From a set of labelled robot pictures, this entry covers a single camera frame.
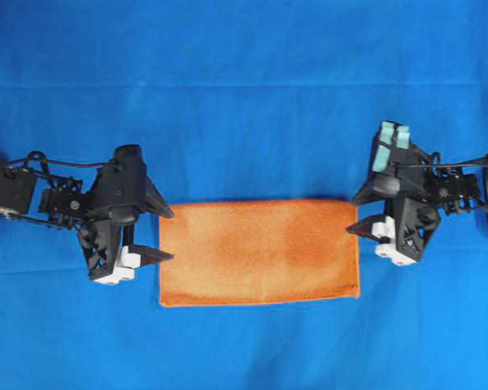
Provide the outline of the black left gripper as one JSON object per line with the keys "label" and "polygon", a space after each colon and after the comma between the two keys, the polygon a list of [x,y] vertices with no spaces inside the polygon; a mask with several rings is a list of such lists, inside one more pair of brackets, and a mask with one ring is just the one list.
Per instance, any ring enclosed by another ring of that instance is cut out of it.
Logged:
{"label": "black left gripper", "polygon": [[143,162],[106,165],[89,192],[90,210],[78,232],[89,271],[95,283],[115,285],[132,280],[135,270],[172,260],[174,255],[133,243],[135,223],[144,211],[171,219],[175,216],[149,177]]}

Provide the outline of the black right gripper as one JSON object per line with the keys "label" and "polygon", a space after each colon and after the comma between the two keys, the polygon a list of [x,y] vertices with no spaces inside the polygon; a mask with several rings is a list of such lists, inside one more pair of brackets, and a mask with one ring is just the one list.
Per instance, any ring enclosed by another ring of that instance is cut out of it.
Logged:
{"label": "black right gripper", "polygon": [[346,232],[357,236],[371,236],[376,242],[376,254],[389,258],[397,266],[418,263],[429,239],[441,222],[437,210],[425,197],[425,175],[416,183],[420,188],[415,193],[403,191],[403,185],[411,181],[410,167],[398,178],[393,172],[386,174],[389,167],[385,160],[375,161],[373,179],[367,180],[353,196],[353,205],[364,205],[384,201],[383,214],[369,216],[353,223]]}

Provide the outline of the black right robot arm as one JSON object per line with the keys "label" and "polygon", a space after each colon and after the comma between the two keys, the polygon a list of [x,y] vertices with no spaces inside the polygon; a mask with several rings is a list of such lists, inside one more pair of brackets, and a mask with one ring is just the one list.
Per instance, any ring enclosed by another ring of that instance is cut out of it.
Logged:
{"label": "black right robot arm", "polygon": [[376,241],[375,252],[397,266],[421,261],[441,215],[476,208],[488,215],[488,155],[442,164],[437,153],[404,152],[373,162],[356,206],[382,201],[382,213],[361,219],[347,232]]}

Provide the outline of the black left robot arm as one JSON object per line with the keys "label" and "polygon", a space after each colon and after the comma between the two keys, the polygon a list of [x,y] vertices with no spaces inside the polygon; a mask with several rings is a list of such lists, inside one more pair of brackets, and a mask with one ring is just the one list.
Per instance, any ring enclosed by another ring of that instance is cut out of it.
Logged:
{"label": "black left robot arm", "polygon": [[41,151],[7,161],[0,156],[0,218],[76,230],[91,281],[115,285],[137,269],[166,262],[172,254],[134,242],[140,215],[170,219],[174,213],[147,175],[140,145],[122,145],[97,175],[82,181],[50,173]]}

